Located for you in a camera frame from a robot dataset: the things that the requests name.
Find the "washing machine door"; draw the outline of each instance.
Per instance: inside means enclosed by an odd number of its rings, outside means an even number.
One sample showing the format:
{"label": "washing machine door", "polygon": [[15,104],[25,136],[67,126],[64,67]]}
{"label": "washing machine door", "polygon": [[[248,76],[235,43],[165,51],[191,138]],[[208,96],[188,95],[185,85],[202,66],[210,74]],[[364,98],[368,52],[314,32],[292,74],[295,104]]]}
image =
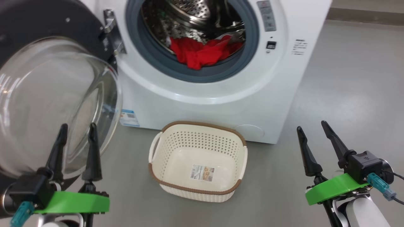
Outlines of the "washing machine door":
{"label": "washing machine door", "polygon": [[45,166],[63,123],[66,189],[84,171],[90,123],[102,154],[120,117],[113,48],[77,0],[3,0],[0,21],[0,193]]}

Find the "wall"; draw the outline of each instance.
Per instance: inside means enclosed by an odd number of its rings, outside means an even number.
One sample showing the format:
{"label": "wall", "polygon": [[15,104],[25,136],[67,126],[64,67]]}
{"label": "wall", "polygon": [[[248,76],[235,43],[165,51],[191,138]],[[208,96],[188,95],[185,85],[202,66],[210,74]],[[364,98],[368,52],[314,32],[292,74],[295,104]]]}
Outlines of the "wall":
{"label": "wall", "polygon": [[332,7],[404,13],[404,0],[334,0]]}

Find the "black cable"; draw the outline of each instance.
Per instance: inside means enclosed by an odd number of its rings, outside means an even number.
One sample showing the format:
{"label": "black cable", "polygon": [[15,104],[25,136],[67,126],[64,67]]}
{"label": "black cable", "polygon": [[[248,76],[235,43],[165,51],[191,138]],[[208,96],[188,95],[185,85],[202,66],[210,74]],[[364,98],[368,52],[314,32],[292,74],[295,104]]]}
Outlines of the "black cable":
{"label": "black cable", "polygon": [[399,200],[399,199],[397,199],[395,196],[393,196],[392,199],[393,199],[394,201],[396,201],[397,203],[399,203],[399,204],[401,204],[401,205],[404,205],[404,202],[401,201],[401,200]]}
{"label": "black cable", "polygon": [[402,180],[404,180],[404,177],[403,177],[403,176],[401,176],[401,175],[399,175],[399,174],[396,174],[395,172],[387,171],[387,170],[381,170],[381,171],[387,172],[387,173],[390,173],[390,174],[393,174],[394,176],[399,177],[399,178],[401,178]]}

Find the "white handle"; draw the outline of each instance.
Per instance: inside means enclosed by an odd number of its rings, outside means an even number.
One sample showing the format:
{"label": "white handle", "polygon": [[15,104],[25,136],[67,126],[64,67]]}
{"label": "white handle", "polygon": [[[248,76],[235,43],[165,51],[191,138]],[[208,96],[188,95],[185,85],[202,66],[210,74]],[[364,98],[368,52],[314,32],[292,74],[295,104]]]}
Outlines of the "white handle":
{"label": "white handle", "polygon": [[246,171],[247,156],[248,156],[248,149],[246,146],[244,146],[244,162],[243,162],[243,168],[241,169],[241,173],[240,173],[240,178],[239,178],[240,180],[243,179],[244,172]]}
{"label": "white handle", "polygon": [[153,160],[154,148],[156,147],[157,140],[160,138],[161,134],[163,134],[163,132],[160,132],[159,134],[157,134],[156,137],[153,139],[153,142],[151,143],[150,150],[149,150],[149,163],[151,163]]}

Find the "brown basket rim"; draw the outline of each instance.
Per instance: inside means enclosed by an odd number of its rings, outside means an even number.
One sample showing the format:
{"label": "brown basket rim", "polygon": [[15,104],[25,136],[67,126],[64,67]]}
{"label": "brown basket rim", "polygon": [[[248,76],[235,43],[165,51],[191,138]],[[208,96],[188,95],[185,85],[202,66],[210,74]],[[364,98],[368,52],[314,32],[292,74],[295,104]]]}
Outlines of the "brown basket rim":
{"label": "brown basket rim", "polygon": [[[161,131],[165,132],[171,126],[178,125],[178,124],[190,124],[190,125],[197,125],[197,126],[205,126],[205,127],[217,128],[217,129],[220,129],[220,130],[228,131],[228,132],[236,134],[241,139],[241,142],[243,143],[243,146],[247,145],[246,140],[244,139],[244,137],[238,131],[236,131],[234,129],[231,129],[231,128],[226,128],[226,127],[223,127],[223,126],[219,126],[219,125],[215,125],[215,124],[209,124],[209,123],[203,123],[203,122],[176,121],[176,122],[169,123]],[[231,187],[230,189],[226,190],[226,191],[205,191],[205,190],[192,189],[192,188],[188,188],[188,187],[182,187],[182,186],[174,185],[174,184],[171,184],[171,183],[168,183],[168,182],[160,180],[159,178],[157,178],[154,175],[153,168],[152,168],[152,163],[149,163],[149,172],[150,172],[151,176],[154,178],[154,180],[157,181],[159,184],[162,184],[162,185],[165,185],[165,186],[168,186],[168,187],[172,187],[172,188],[175,188],[175,189],[179,189],[179,190],[184,190],[184,191],[189,191],[189,192],[194,192],[194,193],[200,193],[200,194],[208,194],[208,195],[227,195],[227,194],[233,192],[241,183],[241,179],[238,179],[237,182],[234,184],[234,186]]]}

